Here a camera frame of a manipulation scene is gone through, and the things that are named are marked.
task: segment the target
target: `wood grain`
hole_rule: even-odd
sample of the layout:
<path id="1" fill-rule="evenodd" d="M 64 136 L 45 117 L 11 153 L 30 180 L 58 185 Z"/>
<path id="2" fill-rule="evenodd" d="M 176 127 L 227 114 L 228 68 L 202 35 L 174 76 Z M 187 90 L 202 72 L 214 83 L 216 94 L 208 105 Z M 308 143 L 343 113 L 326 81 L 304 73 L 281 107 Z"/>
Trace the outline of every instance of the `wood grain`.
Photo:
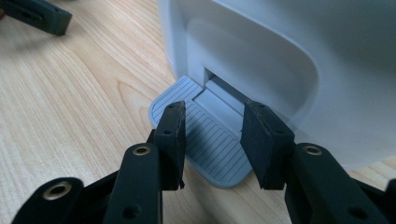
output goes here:
<path id="1" fill-rule="evenodd" d="M 175 81 L 154 0 L 50 2 L 74 15 L 64 36 L 0 21 L 1 223 L 53 178 L 88 185 L 119 169 L 149 134 L 149 104 Z M 351 174 L 383 189 L 396 157 Z M 253 174 L 216 189 L 187 164 L 184 179 L 163 195 L 165 223 L 290 223 L 284 193 L 260 190 Z"/>

